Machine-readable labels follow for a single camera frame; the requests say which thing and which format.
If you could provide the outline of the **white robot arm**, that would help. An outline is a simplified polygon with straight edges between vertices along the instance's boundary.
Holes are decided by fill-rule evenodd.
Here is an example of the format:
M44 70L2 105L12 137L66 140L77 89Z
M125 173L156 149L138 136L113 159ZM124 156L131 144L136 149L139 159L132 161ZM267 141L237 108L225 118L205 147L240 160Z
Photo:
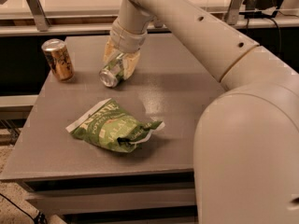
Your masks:
M200 224L299 224L299 76L188 0L122 0L110 39L133 53L158 18L225 89L197 124Z

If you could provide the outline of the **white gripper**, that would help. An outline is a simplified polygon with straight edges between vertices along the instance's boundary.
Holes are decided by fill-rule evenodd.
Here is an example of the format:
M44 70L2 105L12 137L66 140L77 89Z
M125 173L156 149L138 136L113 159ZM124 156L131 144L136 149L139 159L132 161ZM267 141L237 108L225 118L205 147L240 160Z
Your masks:
M135 71L140 58L140 48L147 37L148 22L134 20L122 23L117 18L110 30L111 41L107 41L104 50L103 62L108 63L113 57L121 52L125 53L122 58L123 79L128 79Z

